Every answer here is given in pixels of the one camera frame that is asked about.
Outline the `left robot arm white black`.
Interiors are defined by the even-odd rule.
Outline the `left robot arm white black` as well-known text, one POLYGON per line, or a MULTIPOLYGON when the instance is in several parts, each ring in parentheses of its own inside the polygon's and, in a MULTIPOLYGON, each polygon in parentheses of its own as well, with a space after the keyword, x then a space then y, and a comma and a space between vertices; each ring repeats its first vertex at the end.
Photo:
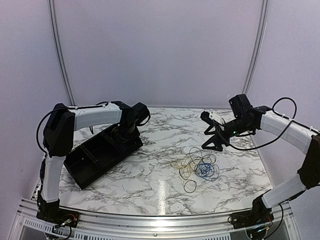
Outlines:
POLYGON ((40 167, 41 188, 38 211, 48 217, 58 213, 62 168, 66 168, 83 190, 138 150, 143 144, 139 127, 151 118, 148 107, 138 102, 129 106, 121 101, 89 106, 58 103, 43 117, 44 156, 40 167), (98 125, 109 126, 74 147, 74 133, 98 125))

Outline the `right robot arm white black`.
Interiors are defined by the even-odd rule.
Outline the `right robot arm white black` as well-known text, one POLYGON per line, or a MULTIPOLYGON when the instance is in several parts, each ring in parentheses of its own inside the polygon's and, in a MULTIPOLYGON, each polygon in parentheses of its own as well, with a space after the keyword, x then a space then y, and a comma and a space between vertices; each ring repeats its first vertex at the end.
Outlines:
POLYGON ((201 113, 201 120, 208 124, 204 133, 210 136, 201 146, 203 149, 221 152, 223 147, 231 146, 231 138, 254 135, 257 130, 261 130, 276 137, 262 147, 282 139, 305 155, 302 166, 294 176, 253 201, 252 210, 255 214, 266 212, 320 185, 318 130, 295 121, 294 117, 276 112, 273 107, 265 105, 254 107, 243 93, 232 97, 228 102, 234 115, 234 119, 229 122, 219 122, 213 112, 201 113))

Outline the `black compartment tray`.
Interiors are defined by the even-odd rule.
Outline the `black compartment tray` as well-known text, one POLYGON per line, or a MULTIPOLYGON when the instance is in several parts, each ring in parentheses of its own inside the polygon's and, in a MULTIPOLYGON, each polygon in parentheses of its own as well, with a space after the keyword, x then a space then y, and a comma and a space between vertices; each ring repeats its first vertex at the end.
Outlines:
POLYGON ((143 146, 138 129, 130 139, 116 139, 114 126, 86 140, 66 156, 64 166, 82 190, 143 146))

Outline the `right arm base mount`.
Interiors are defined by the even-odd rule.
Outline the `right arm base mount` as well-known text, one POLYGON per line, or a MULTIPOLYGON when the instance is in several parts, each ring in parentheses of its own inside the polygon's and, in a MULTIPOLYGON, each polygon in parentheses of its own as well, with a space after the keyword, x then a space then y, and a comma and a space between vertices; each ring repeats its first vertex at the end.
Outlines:
POLYGON ((247 228, 255 225, 269 223, 274 220, 271 208, 267 208, 262 200, 262 195, 252 201, 250 210, 234 212, 227 221, 234 229, 247 228))

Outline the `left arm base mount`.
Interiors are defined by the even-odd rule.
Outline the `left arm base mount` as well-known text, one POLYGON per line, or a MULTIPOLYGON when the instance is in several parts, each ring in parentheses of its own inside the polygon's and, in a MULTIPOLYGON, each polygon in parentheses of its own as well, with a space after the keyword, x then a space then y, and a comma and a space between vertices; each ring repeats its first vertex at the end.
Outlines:
POLYGON ((60 208, 53 202, 49 205, 39 205, 36 217, 40 220, 53 223, 58 228, 70 226, 77 227, 80 213, 78 211, 60 208))

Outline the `aluminium front frame rail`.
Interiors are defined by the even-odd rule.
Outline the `aluminium front frame rail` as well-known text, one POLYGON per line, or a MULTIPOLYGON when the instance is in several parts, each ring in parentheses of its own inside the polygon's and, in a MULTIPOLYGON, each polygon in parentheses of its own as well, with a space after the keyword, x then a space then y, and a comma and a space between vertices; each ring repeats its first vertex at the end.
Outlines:
POLYGON ((78 210, 77 226, 55 228, 36 217, 37 203, 22 199, 9 240, 300 240, 289 204, 275 207, 274 219, 235 229, 230 212, 184 216, 139 216, 78 210))

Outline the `left aluminium corner post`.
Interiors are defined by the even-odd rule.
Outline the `left aluminium corner post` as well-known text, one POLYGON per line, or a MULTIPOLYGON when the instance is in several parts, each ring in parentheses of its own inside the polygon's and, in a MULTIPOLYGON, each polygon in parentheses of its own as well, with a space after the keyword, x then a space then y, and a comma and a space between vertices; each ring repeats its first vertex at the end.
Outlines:
POLYGON ((64 59, 64 54, 63 54, 63 48, 60 40, 56 3, 54 0, 48 0, 47 4, 48 4, 50 26, 52 31, 53 45, 54 45, 54 49, 57 57, 57 63, 60 70, 63 87, 66 93, 68 103, 71 106, 75 106, 76 101, 72 91, 71 82, 69 79, 69 75, 68 75, 68 71, 67 71, 67 67, 64 59))

